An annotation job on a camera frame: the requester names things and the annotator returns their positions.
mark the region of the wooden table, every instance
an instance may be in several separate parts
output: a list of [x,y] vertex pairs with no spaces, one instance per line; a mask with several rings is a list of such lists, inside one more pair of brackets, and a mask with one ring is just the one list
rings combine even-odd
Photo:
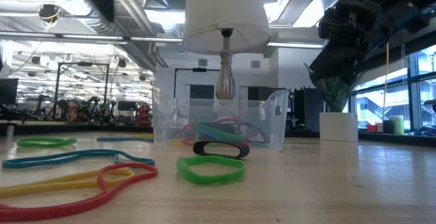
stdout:
[[[77,149],[113,148],[157,162],[158,177],[123,190],[102,207],[44,223],[436,223],[436,150],[361,142],[287,139],[283,153],[254,151],[242,181],[197,186],[175,167],[188,148],[144,142],[96,142],[105,133],[76,133]],[[62,153],[73,148],[0,145],[1,159]],[[98,170],[110,159],[46,168],[2,170],[0,186]],[[11,206],[49,206],[88,198],[98,189],[0,199]]]

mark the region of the blue rubber band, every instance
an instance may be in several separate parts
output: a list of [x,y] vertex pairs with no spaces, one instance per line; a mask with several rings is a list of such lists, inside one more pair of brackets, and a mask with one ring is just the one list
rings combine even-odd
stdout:
[[98,142],[127,142],[127,141],[141,141],[141,142],[154,142],[153,138],[97,138]]
[[134,157],[119,150],[89,149],[89,150],[78,150],[69,153],[61,153],[57,155],[49,155],[49,156],[42,156],[42,157],[9,159],[3,161],[2,167],[7,169],[22,169],[26,167],[59,165],[62,163],[68,163],[68,162],[89,158],[89,157],[110,157],[110,156],[114,157],[114,163],[123,163],[122,161],[119,160],[119,155],[122,155],[138,163],[145,163],[152,166],[155,165],[155,161],[153,159]]

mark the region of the monitor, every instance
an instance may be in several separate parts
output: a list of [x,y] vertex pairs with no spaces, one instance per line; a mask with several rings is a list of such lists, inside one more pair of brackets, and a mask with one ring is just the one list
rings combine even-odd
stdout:
[[18,78],[0,79],[0,104],[14,105],[18,89]]
[[136,101],[119,101],[118,111],[136,111]]

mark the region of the white lamp shade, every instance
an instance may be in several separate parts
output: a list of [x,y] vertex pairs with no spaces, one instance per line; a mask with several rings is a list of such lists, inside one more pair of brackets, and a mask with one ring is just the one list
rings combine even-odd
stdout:
[[271,39],[263,0],[187,0],[183,46],[201,54],[223,50],[221,29],[233,29],[232,52],[247,52]]

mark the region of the clear plastic bin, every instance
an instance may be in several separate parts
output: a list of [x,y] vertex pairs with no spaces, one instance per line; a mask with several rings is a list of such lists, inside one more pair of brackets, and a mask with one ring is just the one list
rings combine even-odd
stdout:
[[198,140],[244,142],[254,149],[283,149],[289,92],[266,101],[189,99],[177,101],[153,89],[156,144],[192,146]]

